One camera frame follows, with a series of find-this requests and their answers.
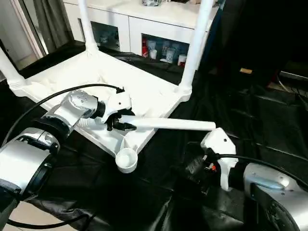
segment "black cloth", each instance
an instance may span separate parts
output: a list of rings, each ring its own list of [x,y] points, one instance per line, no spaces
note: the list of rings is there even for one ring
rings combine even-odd
[[[84,50],[68,45],[27,67],[25,77]],[[173,83],[183,70],[132,53],[102,51]],[[5,131],[33,102],[18,98],[0,84]],[[171,118],[215,121],[235,142],[237,153],[260,158],[308,180],[305,99],[277,90],[251,86],[239,90],[218,77],[197,74],[193,94]],[[44,113],[36,110],[31,117]],[[24,120],[17,132],[29,126]],[[174,167],[185,166],[197,155],[185,152],[186,143],[201,141],[206,132],[158,130],[139,154],[137,169],[120,173],[114,159],[80,134],[73,132],[58,153],[56,168],[37,198],[30,203],[61,220],[95,215],[89,231],[239,231],[256,228],[255,204],[237,190],[225,192],[213,185],[205,190],[181,178]],[[72,224],[78,230],[84,224]]]

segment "cup on shelf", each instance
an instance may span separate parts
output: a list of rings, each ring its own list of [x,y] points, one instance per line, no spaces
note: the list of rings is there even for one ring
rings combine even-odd
[[[156,41],[148,40],[148,49],[149,50],[155,50],[155,48],[156,48]]]
[[[167,49],[167,54],[166,54],[166,62],[167,63],[173,63],[173,58],[174,58],[175,50],[173,48],[168,48]]]
[[[157,50],[155,50],[155,49],[150,50],[150,58],[156,59],[156,56],[157,56]]]

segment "tiled floor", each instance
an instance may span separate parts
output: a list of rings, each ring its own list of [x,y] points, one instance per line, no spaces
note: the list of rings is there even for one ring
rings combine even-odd
[[[21,202],[19,206],[11,214],[10,219],[22,223],[35,224],[35,225],[48,225],[61,222],[54,216],[39,210],[38,208],[34,207],[33,205],[27,202]],[[30,231],[30,230],[20,229],[13,227],[11,225],[6,225],[4,227],[4,231]],[[47,231],[76,231],[76,230],[70,227],[69,225],[66,225],[55,229],[48,229]]]

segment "black cable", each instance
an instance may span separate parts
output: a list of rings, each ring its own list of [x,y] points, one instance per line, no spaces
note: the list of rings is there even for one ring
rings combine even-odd
[[[13,130],[15,129],[15,127],[17,126],[17,124],[26,116],[28,115],[30,112],[32,112],[34,109],[36,109],[37,107],[39,107],[41,104],[47,102],[48,100],[58,96],[58,95],[61,95],[63,93],[66,93],[66,92],[69,92],[69,91],[72,91],[72,90],[77,90],[77,89],[80,89],[80,88],[89,88],[89,87],[108,87],[108,88],[113,88],[113,89],[116,89],[117,91],[122,91],[121,88],[118,88],[118,87],[115,87],[115,86],[112,86],[112,85],[108,85],[108,84],[101,84],[101,83],[93,83],[93,84],[86,84],[86,85],[81,85],[81,86],[77,86],[77,87],[73,87],[73,88],[68,88],[68,89],[65,89],[65,90],[62,90],[62,91],[59,91],[57,93],[54,93],[48,97],[46,97],[45,99],[39,101],[38,103],[36,103],[33,107],[31,107],[29,110],[27,110],[25,113],[23,113],[16,121],[15,123],[11,126],[9,132],[6,134],[6,137],[4,138],[4,141],[2,143],[2,147],[7,143],[8,141],[8,138],[10,137],[11,133],[13,132]]]
[[[19,227],[19,228],[32,229],[32,230],[46,230],[46,229],[53,229],[53,228],[58,228],[58,227],[61,227],[61,226],[64,226],[64,225],[68,225],[68,224],[71,224],[71,223],[78,221],[80,219],[83,219],[83,218],[87,218],[86,224],[88,224],[89,216],[87,214],[83,214],[79,217],[76,217],[76,218],[73,218],[73,219],[70,219],[70,220],[67,220],[67,221],[64,221],[64,222],[60,222],[60,223],[57,223],[57,224],[52,224],[52,225],[24,224],[24,223],[20,223],[20,222],[17,222],[17,221],[10,220],[10,219],[8,219],[7,223],[9,225],[13,225],[13,226]]]
[[[255,164],[261,164],[261,165],[265,165],[267,167],[270,167],[272,169],[275,169],[293,179],[295,179],[297,182],[299,182],[302,186],[304,186],[306,189],[308,189],[308,184],[306,182],[304,182],[302,179],[300,179],[299,177],[297,177],[296,175],[284,170],[281,167],[275,166],[269,162],[263,161],[263,160],[258,160],[255,158],[251,158],[251,157],[246,157],[246,156],[240,156],[240,155],[232,155],[232,154],[217,154],[216,155],[217,160],[221,159],[221,158],[238,158],[238,159],[242,159],[242,160],[246,160],[248,162],[251,163],[255,163]]]

